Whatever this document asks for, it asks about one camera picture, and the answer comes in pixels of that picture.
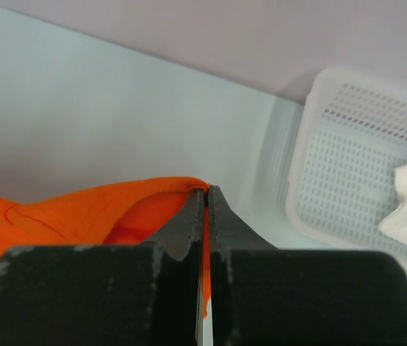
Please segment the orange t shirt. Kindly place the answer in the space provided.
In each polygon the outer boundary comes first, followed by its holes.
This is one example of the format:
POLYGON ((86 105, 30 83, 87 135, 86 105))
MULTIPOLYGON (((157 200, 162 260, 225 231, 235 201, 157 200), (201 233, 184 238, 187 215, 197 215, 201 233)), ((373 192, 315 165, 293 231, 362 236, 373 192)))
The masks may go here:
POLYGON ((136 245, 184 206, 194 177, 157 177, 91 187, 23 204, 0 197, 0 256, 19 245, 136 245))

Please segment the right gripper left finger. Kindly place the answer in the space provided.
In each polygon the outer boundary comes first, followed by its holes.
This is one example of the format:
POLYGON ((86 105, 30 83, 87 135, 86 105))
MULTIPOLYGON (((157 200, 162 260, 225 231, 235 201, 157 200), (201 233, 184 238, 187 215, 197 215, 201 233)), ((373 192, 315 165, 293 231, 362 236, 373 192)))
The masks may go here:
POLYGON ((0 345, 199 345, 205 193, 134 246, 12 247, 0 345))

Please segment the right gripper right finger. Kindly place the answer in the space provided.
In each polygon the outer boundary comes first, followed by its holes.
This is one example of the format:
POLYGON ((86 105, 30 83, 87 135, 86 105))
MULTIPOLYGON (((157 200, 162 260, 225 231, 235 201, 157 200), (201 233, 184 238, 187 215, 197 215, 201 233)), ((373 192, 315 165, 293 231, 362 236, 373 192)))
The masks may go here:
POLYGON ((407 345, 407 275, 389 254, 278 249, 207 193, 215 345, 407 345))

